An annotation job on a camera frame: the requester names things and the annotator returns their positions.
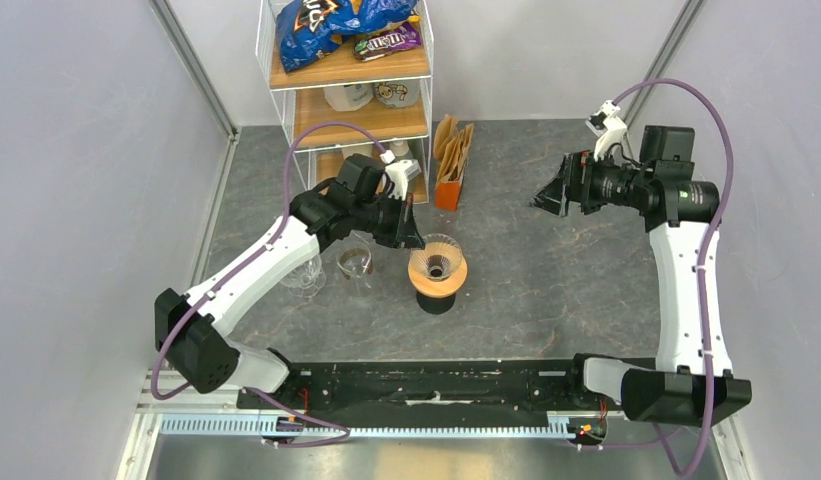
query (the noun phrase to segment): snack bag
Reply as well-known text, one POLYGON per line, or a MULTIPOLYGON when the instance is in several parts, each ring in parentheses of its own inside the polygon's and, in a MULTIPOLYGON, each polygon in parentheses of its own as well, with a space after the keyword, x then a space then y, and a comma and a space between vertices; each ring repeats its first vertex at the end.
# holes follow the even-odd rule
POLYGON ((393 30, 386 30, 358 40, 354 44, 354 56, 357 60, 368 62, 421 46, 422 39, 419 32, 413 28, 413 25, 410 25, 410 22, 404 22, 393 30))
POLYGON ((306 67, 334 52, 347 36, 406 20, 418 0, 293 0, 277 18, 284 70, 306 67))
POLYGON ((417 7, 417 8, 414 8, 412 12, 410 12, 410 16, 407 17, 406 20, 404 20, 402 22, 389 22, 388 24, 386 24, 386 26, 384 28, 382 28, 380 30, 375 30, 374 32, 369 33, 369 35, 377 35, 379 33, 385 32, 387 30, 394 30, 394 29, 398 28, 404 22, 419 23, 420 21, 422 21, 422 17, 419 16, 419 10, 418 10, 418 7, 417 7))

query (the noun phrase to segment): white wall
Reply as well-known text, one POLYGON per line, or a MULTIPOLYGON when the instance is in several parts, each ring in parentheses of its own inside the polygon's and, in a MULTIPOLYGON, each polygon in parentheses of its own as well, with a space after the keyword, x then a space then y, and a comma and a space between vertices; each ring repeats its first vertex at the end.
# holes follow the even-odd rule
MULTIPOLYGON (((254 57, 261 0, 170 1, 234 122, 278 123, 254 57)), ((492 120, 594 111, 642 79, 683 0, 427 3, 436 118, 492 120)))
POLYGON ((148 2, 0 2, 0 480, 113 478, 225 146, 148 2))
MULTIPOLYGON (((821 1, 708 2, 666 74, 725 117, 736 181, 719 243, 719 298, 741 421, 759 478, 821 478, 821 1)), ((696 100, 660 87, 644 124, 696 128, 697 171, 724 155, 696 100)))

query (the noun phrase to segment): glass cup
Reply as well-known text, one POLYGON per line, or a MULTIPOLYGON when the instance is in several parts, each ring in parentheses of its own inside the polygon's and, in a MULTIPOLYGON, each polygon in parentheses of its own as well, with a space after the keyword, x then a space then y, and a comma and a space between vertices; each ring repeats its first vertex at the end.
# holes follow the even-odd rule
POLYGON ((369 276, 374 272, 372 251, 369 244, 357 236, 350 237, 340 245, 336 263, 347 280, 352 293, 362 295, 372 288, 369 276))
POLYGON ((322 257, 316 255, 299 265, 280 280, 296 297, 313 298, 327 283, 327 276, 322 269, 322 257))

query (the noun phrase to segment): orange box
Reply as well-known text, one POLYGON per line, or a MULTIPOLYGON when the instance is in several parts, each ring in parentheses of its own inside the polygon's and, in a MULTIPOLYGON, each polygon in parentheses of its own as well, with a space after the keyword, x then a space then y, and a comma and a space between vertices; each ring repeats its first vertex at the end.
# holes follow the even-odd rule
POLYGON ((440 125, 442 131, 437 128, 438 138, 435 141, 440 166, 434 188, 434 205, 443 210, 455 211, 460 200, 460 191, 463 189, 475 124, 470 123, 457 135, 454 135, 457 130, 456 118, 446 115, 440 125))
POLYGON ((434 193, 434 205, 443 210, 457 210, 460 191, 463 189, 463 172, 457 180, 443 181, 437 184, 434 193))

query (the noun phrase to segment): wooden shelf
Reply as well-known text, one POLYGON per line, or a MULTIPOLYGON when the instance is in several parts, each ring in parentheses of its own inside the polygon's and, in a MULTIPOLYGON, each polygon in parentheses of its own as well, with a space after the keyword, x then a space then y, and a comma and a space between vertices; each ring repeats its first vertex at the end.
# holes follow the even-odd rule
MULTIPOLYGON (((404 108, 389 108, 372 99, 365 107, 353 112, 337 112, 325 100, 324 90, 310 88, 295 92, 295 134, 329 120, 351 122, 371 132, 378 140, 421 137, 428 134, 424 99, 404 108)), ((316 130, 299 147, 323 147, 369 141, 362 133, 346 127, 316 130)))
MULTIPOLYGON (((378 158, 377 155, 374 147, 372 147, 372 158, 378 158)), ((342 152, 320 153, 316 160, 316 183, 326 178, 337 176, 339 174, 339 168, 342 166, 342 160, 342 152)), ((416 185, 413 189, 413 202, 427 203, 428 192, 425 189, 424 172, 416 178, 416 185)))
MULTIPOLYGON (((417 29, 421 28, 418 24, 414 26, 417 29)), ((302 69, 286 73, 280 63, 280 53, 275 42, 269 87, 273 89, 310 88, 399 78, 419 78, 431 74, 424 46, 397 52, 370 62, 361 62, 354 58, 353 48, 354 41, 348 40, 325 58, 302 69)))

